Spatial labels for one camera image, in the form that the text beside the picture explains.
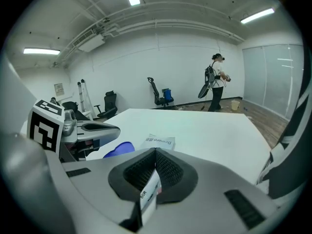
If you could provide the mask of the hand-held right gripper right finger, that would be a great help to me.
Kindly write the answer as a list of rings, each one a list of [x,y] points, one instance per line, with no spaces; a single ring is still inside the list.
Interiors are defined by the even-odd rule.
[[[156,149],[179,181],[162,182],[144,234],[245,234],[276,210],[273,201],[227,167],[179,152]]]

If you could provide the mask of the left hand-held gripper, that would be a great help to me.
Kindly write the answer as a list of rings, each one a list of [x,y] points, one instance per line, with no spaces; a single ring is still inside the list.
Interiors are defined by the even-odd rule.
[[[27,121],[27,137],[44,150],[56,153],[61,162],[82,161],[100,148],[99,139],[114,140],[117,126],[105,122],[77,120],[73,110],[39,99]]]

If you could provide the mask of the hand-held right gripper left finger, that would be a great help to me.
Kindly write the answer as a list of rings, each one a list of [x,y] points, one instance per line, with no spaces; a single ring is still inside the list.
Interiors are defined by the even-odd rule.
[[[63,164],[77,234],[137,234],[156,210],[156,149]]]

